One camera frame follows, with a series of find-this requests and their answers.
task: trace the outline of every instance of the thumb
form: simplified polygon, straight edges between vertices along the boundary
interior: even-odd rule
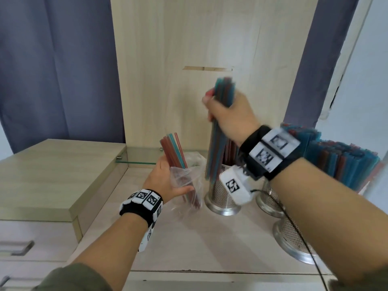
[[[189,193],[190,191],[194,191],[193,186],[185,186],[185,187],[180,187],[180,188],[174,188],[173,189],[173,194],[174,196],[181,196]]]
[[[225,117],[228,112],[228,109],[220,102],[215,100],[214,97],[204,96],[202,98],[202,103],[217,120]]]

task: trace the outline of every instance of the hand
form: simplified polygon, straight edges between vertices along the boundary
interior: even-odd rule
[[[165,155],[158,159],[156,166],[144,182],[143,189],[158,192],[162,196],[164,204],[174,197],[184,195],[194,190],[193,186],[185,186],[181,188],[173,188],[171,186],[170,166],[168,165]]]
[[[215,117],[225,135],[241,146],[260,127],[247,98],[236,90],[233,104],[227,108],[214,100],[213,96],[214,89],[211,89],[202,98],[202,102],[209,110],[208,120],[212,121]]]

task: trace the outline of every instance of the black cable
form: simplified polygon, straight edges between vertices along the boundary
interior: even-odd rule
[[[327,286],[326,286],[326,282],[325,282],[325,280],[323,279],[322,272],[321,272],[321,270],[319,269],[318,264],[317,264],[317,262],[315,261],[314,256],[313,256],[313,254],[311,253],[310,248],[308,247],[308,244],[307,244],[306,240],[303,238],[302,233],[301,233],[301,232],[298,230],[298,228],[296,227],[294,221],[291,220],[291,218],[289,217],[288,213],[287,213],[286,210],[283,208],[283,205],[281,205],[278,201],[276,201],[276,200],[275,200],[275,199],[274,199],[267,191],[255,189],[255,190],[251,190],[251,192],[262,192],[262,193],[265,193],[267,196],[271,197],[271,199],[276,203],[276,205],[278,205],[279,208],[283,211],[283,213],[284,213],[284,215],[286,216],[286,218],[288,218],[288,220],[291,222],[291,225],[294,227],[294,229],[295,229],[296,232],[298,233],[300,239],[302,239],[303,244],[306,246],[306,248],[307,248],[307,250],[308,250],[308,253],[311,255],[311,258],[312,258],[313,261],[314,261],[315,267],[316,267],[317,270],[318,270],[319,276],[321,277],[323,286],[325,287],[325,290],[328,291]]]

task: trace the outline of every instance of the drawer handle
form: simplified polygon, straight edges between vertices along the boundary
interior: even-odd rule
[[[5,284],[11,280],[16,280],[16,281],[21,281],[24,283],[28,282],[28,281],[33,281],[33,284],[31,284],[32,286],[24,286],[24,284],[22,284],[23,286],[5,286]],[[36,278],[12,278],[10,276],[5,276],[3,277],[3,279],[1,279],[0,281],[0,291],[3,291],[3,290],[6,290],[6,289],[13,289],[13,288],[17,288],[17,289],[27,289],[27,290],[31,290],[32,288],[34,288],[35,286],[39,285],[40,283],[42,282],[42,279],[36,279]]]
[[[25,245],[25,242],[0,242],[0,245],[7,246],[19,246]],[[35,245],[33,240],[27,242],[26,246],[22,250],[0,250],[0,256],[24,256]]]

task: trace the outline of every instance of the stainless steel straw holder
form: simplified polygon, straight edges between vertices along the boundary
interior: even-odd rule
[[[287,217],[283,217],[281,220],[274,223],[272,233],[279,246],[294,259],[306,264],[314,264],[311,254],[308,252],[301,237]],[[317,260],[317,255],[314,249],[310,244],[307,245],[314,256],[314,259]]]
[[[275,191],[272,189],[271,185],[269,184],[269,181],[265,179],[264,185],[263,185],[263,191],[268,192],[269,195],[272,196],[272,199],[270,196],[263,192],[259,192],[256,195],[256,203],[259,205],[259,207],[269,215],[272,215],[276,218],[282,218],[284,217],[284,213],[282,209],[274,202],[276,200],[280,203],[279,197],[275,193]]]
[[[227,170],[230,166],[222,165],[221,172]],[[206,206],[214,213],[219,215],[235,215],[241,209],[241,206],[234,203],[221,181],[210,184],[209,192],[205,195]]]

